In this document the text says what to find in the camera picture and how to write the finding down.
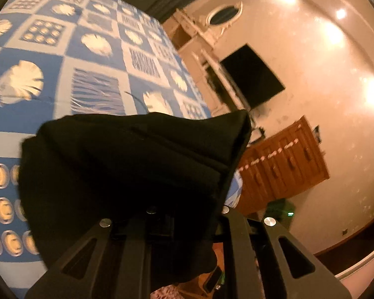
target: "triangular cutout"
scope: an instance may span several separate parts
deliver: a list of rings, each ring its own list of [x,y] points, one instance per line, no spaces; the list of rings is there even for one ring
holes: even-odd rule
[[[64,267],[62,272],[78,280],[84,278],[91,256],[96,247],[97,239],[91,239]]]
[[[314,265],[286,237],[280,237],[278,241],[294,279],[315,271]]]

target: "blue and white bedspread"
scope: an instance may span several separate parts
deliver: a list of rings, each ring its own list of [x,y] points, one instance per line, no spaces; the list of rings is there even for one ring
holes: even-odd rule
[[[46,271],[16,189],[22,140],[70,114],[148,112],[210,116],[156,19],[122,0],[8,0],[0,12],[0,274],[19,298]],[[236,174],[227,205],[241,186]]]

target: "silver screw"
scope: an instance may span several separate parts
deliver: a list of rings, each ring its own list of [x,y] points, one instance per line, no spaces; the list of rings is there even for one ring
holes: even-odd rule
[[[156,207],[154,207],[154,206],[148,207],[148,209],[147,209],[147,213],[148,213],[149,215],[153,215],[153,214],[157,213],[157,209],[156,209]]]
[[[274,225],[276,224],[276,220],[275,220],[274,218],[272,218],[272,217],[266,217],[266,218],[263,220],[263,222],[264,222],[266,225],[270,226],[270,227],[272,227],[272,226],[274,226]]]
[[[108,218],[101,219],[101,221],[100,221],[100,226],[103,227],[103,228],[107,228],[107,227],[111,226],[111,224],[112,224],[112,221]]]

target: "bolt head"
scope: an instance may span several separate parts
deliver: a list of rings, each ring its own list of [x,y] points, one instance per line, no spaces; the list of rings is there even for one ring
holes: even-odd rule
[[[270,226],[270,227],[273,227],[273,226],[277,223],[276,220],[275,220],[274,218],[272,218],[272,217],[266,217],[266,218],[263,220],[263,222],[264,222],[266,225]]]
[[[153,215],[153,214],[157,213],[157,208],[156,208],[155,206],[150,206],[150,207],[148,207],[148,209],[147,209],[147,213],[148,213],[149,215]]]
[[[223,214],[226,214],[230,211],[229,207],[228,206],[223,206],[223,210],[222,210],[222,213]]]
[[[101,221],[100,221],[100,226],[103,227],[103,228],[107,228],[107,227],[111,226],[111,224],[112,224],[112,221],[108,218],[101,219]]]

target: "dark baseboard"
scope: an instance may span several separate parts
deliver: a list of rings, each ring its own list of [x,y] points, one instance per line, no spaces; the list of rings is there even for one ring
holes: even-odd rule
[[[317,259],[334,275],[350,268],[374,251],[374,219],[340,243],[316,253]]]

